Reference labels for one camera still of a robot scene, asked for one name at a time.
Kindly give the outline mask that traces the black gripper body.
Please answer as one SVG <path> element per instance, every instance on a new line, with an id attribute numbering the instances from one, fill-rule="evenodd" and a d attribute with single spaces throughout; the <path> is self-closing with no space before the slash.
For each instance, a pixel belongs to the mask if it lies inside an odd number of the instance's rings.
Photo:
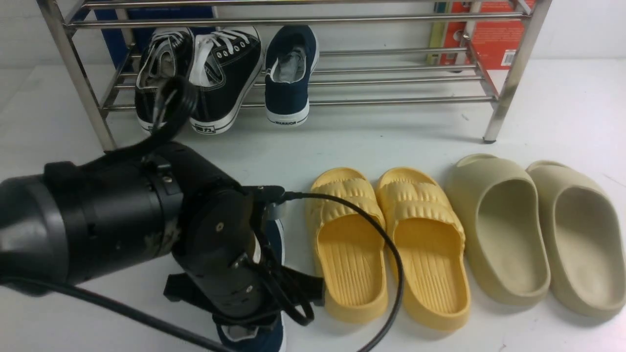
<path id="1" fill-rule="evenodd" d="M 272 329 L 286 313 L 306 326 L 326 302 L 324 279 L 282 265 L 265 233 L 280 186 L 215 190 L 186 225 L 172 254 L 183 273 L 164 296 L 209 312 L 221 326 Z"/>

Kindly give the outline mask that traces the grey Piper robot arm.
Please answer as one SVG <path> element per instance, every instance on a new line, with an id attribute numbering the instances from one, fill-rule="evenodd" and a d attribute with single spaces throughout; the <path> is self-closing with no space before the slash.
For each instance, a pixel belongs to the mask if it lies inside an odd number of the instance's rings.
<path id="1" fill-rule="evenodd" d="M 217 325 L 300 325 L 325 303 L 322 278 L 283 266 L 265 223 L 280 186 L 243 186 L 177 142 L 86 170 L 71 162 L 1 183 L 1 284 L 30 296 L 172 254 L 164 296 Z"/>

